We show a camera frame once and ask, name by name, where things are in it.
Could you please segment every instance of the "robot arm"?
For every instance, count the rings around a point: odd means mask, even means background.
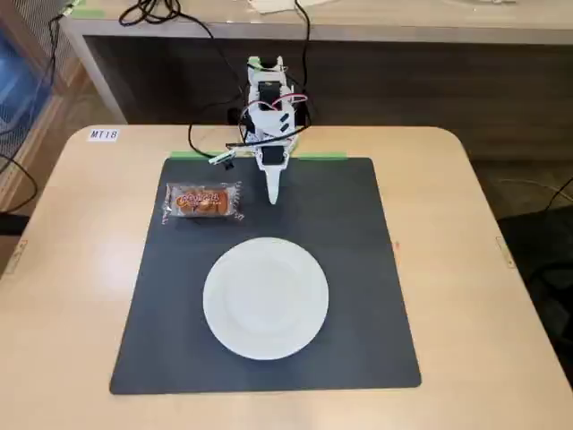
[[[280,173],[288,166],[290,153],[298,138],[295,132],[295,106],[302,95],[288,87],[282,57],[275,64],[261,65],[258,57],[249,59],[249,102],[241,120],[251,119],[244,137],[244,151],[254,155],[259,169],[265,173],[269,201],[278,199]],[[211,159],[211,164],[227,161],[235,156],[231,150]]]

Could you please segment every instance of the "plastic wrapper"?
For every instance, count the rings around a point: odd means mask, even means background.
[[[241,183],[167,184],[163,203],[163,223],[169,218],[237,218]]]

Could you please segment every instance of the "label sticker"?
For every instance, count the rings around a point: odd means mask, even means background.
[[[16,267],[18,267],[18,263],[20,262],[21,255],[24,254],[24,250],[26,249],[26,245],[28,241],[23,239],[14,249],[12,257],[4,270],[4,275],[13,275],[16,272]]]
[[[119,130],[114,128],[92,128],[88,142],[115,142],[119,137]]]

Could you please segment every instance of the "white plate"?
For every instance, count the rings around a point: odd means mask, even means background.
[[[211,268],[203,311],[215,337],[255,360],[288,357],[308,345],[329,309],[318,262],[299,245],[274,237],[243,242]]]

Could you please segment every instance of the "black mat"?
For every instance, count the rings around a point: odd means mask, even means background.
[[[167,182],[243,181],[243,221],[161,225]],[[281,237],[309,251],[329,282],[316,338],[276,361],[239,357],[210,332],[203,284],[228,249]],[[421,382],[391,242],[369,159],[293,159],[278,204],[252,159],[225,171],[169,159],[159,180],[139,278],[110,390],[114,394],[415,387]]]

